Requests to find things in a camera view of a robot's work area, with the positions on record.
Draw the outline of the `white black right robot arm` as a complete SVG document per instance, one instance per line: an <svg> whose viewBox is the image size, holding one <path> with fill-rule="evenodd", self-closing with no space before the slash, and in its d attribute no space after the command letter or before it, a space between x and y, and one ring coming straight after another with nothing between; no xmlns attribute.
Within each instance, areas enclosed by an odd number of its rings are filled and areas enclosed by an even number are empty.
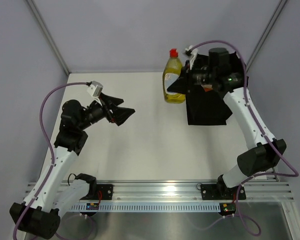
<svg viewBox="0 0 300 240"><path fill-rule="evenodd" d="M239 185L247 178L274 168L287 148L283 139L268 130L256 110L248 89L245 64L236 52L211 48L208 55L190 46L188 60L178 78L167 88L185 95L187 123L193 126L225 125L234 116L245 139L247 151L236 165L214 184L200 187L203 200L244 200Z"/></svg>

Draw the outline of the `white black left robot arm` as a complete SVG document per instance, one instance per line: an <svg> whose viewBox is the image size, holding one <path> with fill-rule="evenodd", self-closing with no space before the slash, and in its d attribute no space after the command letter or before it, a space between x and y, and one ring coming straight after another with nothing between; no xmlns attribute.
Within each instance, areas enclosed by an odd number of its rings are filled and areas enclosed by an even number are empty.
<svg viewBox="0 0 300 240"><path fill-rule="evenodd" d="M87 107L75 99L63 104L50 165L23 202L15 202L10 207L9 213L15 223L14 239L17 231L23 231L49 240L57 232L62 217L76 202L100 195L96 177L84 173L78 174L62 193L58 193L58 189L88 139L87 128L102 119L121 126L135 113L133 108L121 107L123 102L121 98L101 93Z"/></svg>

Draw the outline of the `yellow dish soap bottle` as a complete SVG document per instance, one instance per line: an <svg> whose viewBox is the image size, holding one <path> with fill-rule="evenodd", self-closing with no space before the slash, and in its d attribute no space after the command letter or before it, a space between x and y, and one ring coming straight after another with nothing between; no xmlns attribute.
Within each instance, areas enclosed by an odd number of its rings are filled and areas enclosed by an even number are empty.
<svg viewBox="0 0 300 240"><path fill-rule="evenodd" d="M162 74L163 97L167 103L181 104L186 99L184 94L168 91L168 88L178 79L182 67L177 49L172 48Z"/></svg>

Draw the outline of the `black canvas bag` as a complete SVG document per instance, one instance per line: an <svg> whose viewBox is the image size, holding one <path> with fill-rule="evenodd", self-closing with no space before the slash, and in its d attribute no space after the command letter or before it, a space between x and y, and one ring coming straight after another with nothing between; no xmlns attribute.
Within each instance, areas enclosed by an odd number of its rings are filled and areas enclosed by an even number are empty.
<svg viewBox="0 0 300 240"><path fill-rule="evenodd" d="M186 111L189 125L226 125L232 111L223 98L227 93L244 86L244 69L235 52L223 47L212 48L208 55L198 55L193 68L209 66L214 82L211 91L205 92L201 85L191 84L191 93L186 94Z"/></svg>

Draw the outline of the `orange blue cologne bottle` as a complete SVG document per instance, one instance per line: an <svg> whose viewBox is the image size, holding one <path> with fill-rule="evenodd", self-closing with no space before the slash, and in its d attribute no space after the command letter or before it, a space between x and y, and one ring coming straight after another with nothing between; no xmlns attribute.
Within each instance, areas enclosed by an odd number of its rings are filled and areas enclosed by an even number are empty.
<svg viewBox="0 0 300 240"><path fill-rule="evenodd" d="M212 87L210 85L202 85L202 88L205 92L209 92L212 91Z"/></svg>

